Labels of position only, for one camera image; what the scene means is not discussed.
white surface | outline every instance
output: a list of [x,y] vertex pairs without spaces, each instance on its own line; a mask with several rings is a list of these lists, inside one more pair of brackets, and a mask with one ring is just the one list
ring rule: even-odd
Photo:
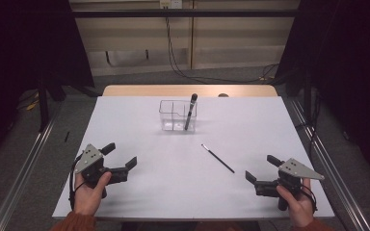
[[[293,157],[311,167],[302,143],[280,97],[198,99],[195,133],[162,131],[158,113],[162,99],[188,97],[99,97],[80,149],[88,143],[116,150],[105,157],[106,167],[122,167],[137,156],[128,181],[107,186],[96,216],[120,220],[286,218],[276,198],[255,195],[245,179],[248,170],[260,181],[278,178],[266,161]],[[210,155],[206,144],[235,170],[230,172]],[[317,217],[333,217],[318,181]],[[68,182],[55,218],[70,211]]]

white table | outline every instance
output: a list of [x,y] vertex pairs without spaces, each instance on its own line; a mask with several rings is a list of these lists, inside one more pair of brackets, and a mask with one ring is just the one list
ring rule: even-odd
[[[80,149],[88,143],[117,149],[105,157],[106,167],[121,167],[134,156],[138,164],[128,181],[107,186],[96,216],[117,220],[243,220],[287,218],[276,198],[255,195],[245,170],[258,180],[278,178],[267,155],[293,157],[311,166],[280,97],[200,97],[195,133],[162,131],[160,100],[190,97],[99,97]],[[231,173],[211,156],[206,144],[235,170]],[[326,195],[312,181],[319,211],[333,217]],[[53,214],[70,211],[68,187]]]

black marker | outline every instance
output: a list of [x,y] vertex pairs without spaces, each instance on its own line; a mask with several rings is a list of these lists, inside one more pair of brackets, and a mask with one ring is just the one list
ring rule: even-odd
[[231,172],[235,173],[235,171],[232,168],[230,168],[227,164],[225,164],[225,162],[223,162],[218,156],[216,156],[215,153],[213,153],[211,150],[209,150],[209,148],[205,144],[202,144],[202,147],[205,148],[206,151],[208,151],[210,154],[212,154],[212,156],[214,156],[216,159],[218,159],[218,161],[220,161],[222,163],[222,165],[227,167],[227,169],[229,169]]
[[191,97],[191,104],[189,105],[189,113],[186,118],[185,131],[188,130],[189,122],[191,121],[192,110],[194,109],[195,102],[197,101],[198,95],[193,93]]

transparent container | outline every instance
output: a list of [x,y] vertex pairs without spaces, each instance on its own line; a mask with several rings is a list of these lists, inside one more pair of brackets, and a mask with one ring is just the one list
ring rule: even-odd
[[185,100],[161,100],[160,102],[160,118],[161,126],[164,131],[190,131],[194,132],[197,122],[197,105],[196,102],[191,116],[188,118],[190,101]]

human hand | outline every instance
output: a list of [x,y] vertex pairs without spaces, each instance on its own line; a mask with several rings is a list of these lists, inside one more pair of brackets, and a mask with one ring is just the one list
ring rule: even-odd
[[[305,187],[302,187],[302,190],[305,193],[311,194],[310,179],[303,179],[303,185]],[[313,205],[307,196],[299,193],[295,197],[283,186],[277,186],[276,190],[288,203],[288,212],[293,226],[303,228],[314,220]]]
[[92,189],[86,184],[83,184],[85,180],[81,173],[76,174],[74,188],[80,185],[81,187],[77,189],[74,197],[74,213],[94,216],[100,206],[103,190],[110,181],[110,178],[111,172],[105,172],[98,180],[95,188]]

